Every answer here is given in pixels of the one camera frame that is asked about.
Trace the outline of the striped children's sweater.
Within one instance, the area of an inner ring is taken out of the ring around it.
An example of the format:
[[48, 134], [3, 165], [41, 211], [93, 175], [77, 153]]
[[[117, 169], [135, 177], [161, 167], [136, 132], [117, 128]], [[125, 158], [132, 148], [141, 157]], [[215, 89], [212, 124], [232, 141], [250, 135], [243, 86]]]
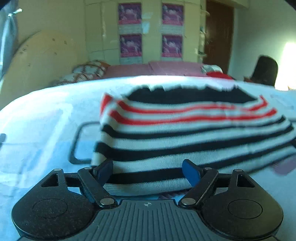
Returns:
[[113, 162], [105, 189], [138, 196], [188, 189], [182, 162], [253, 172], [295, 155], [293, 124], [239, 87], [141, 87], [105, 94], [91, 165]]

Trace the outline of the purple poster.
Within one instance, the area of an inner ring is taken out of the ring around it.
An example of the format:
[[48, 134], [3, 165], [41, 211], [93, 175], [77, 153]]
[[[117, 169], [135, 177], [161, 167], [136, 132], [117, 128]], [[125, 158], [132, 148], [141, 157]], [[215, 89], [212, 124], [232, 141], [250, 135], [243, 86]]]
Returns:
[[142, 64], [142, 34], [119, 35], [120, 64]]
[[182, 61], [183, 59], [183, 36], [162, 35], [162, 61]]
[[184, 6], [180, 4], [162, 4], [161, 32], [169, 35], [184, 34]]
[[118, 33], [120, 35], [142, 33], [142, 4], [118, 4]]

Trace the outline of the blue curtain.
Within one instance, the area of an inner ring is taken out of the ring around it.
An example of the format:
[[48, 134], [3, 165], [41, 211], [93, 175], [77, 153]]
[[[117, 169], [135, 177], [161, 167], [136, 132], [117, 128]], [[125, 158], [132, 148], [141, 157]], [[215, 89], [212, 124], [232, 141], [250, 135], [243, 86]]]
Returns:
[[7, 72], [15, 52], [18, 3], [19, 1], [1, 1], [1, 78]]

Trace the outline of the white patterned garment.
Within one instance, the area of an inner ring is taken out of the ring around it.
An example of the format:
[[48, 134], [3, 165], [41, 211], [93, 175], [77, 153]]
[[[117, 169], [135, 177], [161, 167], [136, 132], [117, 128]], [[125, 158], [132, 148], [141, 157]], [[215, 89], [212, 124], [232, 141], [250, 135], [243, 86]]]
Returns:
[[202, 65], [201, 70], [203, 73], [211, 73], [211, 72], [220, 72], [223, 73], [223, 70], [218, 65]]

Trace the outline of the purple poster lower right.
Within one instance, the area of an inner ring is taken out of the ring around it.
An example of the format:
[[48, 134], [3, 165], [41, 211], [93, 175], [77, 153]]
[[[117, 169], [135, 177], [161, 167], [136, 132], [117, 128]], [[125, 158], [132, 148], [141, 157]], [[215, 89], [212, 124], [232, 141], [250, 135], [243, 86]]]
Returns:
[[183, 36], [162, 35], [162, 61], [182, 61], [183, 59]]

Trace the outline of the purple poster lower left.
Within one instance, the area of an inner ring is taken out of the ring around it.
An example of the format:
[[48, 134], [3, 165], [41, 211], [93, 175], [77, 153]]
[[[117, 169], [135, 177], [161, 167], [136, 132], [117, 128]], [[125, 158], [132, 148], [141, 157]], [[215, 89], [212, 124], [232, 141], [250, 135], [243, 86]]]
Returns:
[[119, 35], [120, 64], [142, 64], [142, 34]]

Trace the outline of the corner wall shelves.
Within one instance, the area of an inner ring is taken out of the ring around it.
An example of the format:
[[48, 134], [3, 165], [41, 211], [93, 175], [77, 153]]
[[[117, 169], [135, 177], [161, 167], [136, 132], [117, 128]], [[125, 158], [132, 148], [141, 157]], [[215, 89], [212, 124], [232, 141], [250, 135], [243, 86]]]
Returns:
[[206, 10], [207, 1], [200, 0], [200, 34], [199, 34], [199, 47], [198, 47], [198, 63], [203, 63], [204, 59], [207, 57], [205, 53], [206, 44], [206, 20], [210, 16], [209, 12]]

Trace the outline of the purple poster upper right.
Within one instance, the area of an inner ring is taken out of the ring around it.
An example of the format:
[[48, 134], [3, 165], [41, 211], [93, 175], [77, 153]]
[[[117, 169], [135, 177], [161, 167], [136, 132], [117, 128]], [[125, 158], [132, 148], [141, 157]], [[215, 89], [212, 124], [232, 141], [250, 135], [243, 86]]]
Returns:
[[161, 32], [169, 35], [184, 34], [184, 6], [180, 4], [162, 4]]

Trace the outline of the pink bed cover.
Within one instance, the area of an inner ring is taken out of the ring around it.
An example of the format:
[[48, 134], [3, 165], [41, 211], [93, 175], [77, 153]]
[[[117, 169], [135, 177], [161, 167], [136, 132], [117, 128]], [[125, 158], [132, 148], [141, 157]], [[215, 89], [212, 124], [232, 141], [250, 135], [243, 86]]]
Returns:
[[151, 61], [147, 64], [111, 65], [103, 79], [146, 75], [204, 77], [202, 64], [194, 62]]

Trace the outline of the cream wooden headboard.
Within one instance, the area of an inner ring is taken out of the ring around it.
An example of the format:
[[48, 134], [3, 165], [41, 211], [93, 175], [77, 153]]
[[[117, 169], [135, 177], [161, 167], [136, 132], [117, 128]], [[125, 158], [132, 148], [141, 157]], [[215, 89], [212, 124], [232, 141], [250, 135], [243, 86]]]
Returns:
[[59, 31], [42, 30], [18, 48], [1, 80], [1, 108], [69, 74], [87, 60], [85, 42]]

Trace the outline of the purple poster upper left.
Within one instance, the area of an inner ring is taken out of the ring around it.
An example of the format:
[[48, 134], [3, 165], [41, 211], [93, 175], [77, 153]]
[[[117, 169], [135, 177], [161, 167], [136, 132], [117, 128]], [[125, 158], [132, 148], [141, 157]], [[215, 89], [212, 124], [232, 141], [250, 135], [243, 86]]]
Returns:
[[142, 33], [142, 4], [118, 4], [118, 33], [120, 35]]

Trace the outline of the black chair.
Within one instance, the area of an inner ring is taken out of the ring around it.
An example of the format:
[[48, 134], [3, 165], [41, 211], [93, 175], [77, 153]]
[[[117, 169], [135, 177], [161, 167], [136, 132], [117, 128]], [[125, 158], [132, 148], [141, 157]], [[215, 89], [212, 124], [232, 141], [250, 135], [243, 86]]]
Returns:
[[244, 81], [274, 87], [277, 75], [278, 63], [270, 56], [260, 55], [254, 72], [250, 77], [244, 77]]

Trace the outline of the red garment on bed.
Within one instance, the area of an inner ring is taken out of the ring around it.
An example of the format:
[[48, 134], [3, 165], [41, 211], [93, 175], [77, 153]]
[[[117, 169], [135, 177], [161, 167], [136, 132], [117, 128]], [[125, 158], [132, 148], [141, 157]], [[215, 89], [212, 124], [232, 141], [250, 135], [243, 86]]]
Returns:
[[223, 72], [215, 71], [215, 72], [208, 72], [206, 73], [207, 76], [212, 78], [221, 78], [221, 79], [228, 79], [228, 80], [234, 80], [231, 76], [224, 74]]

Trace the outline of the checkered pillow far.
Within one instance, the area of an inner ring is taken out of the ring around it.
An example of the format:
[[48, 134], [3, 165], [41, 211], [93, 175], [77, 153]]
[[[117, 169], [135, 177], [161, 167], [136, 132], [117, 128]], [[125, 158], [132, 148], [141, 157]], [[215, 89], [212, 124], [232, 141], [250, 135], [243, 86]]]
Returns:
[[74, 67], [72, 72], [81, 73], [85, 75], [89, 80], [101, 79], [105, 75], [109, 67], [110, 65], [106, 62], [100, 60], [93, 60]]

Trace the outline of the checkered pillow near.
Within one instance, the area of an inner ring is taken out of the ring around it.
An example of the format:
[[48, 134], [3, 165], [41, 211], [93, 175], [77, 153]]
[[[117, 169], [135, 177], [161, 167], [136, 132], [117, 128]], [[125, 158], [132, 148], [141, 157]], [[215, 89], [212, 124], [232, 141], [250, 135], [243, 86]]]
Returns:
[[74, 84], [78, 82], [94, 80], [96, 78], [97, 78], [96, 75], [93, 75], [93, 74], [71, 73], [61, 77], [58, 80], [55, 80], [53, 82], [53, 85], [60, 86], [60, 85]]

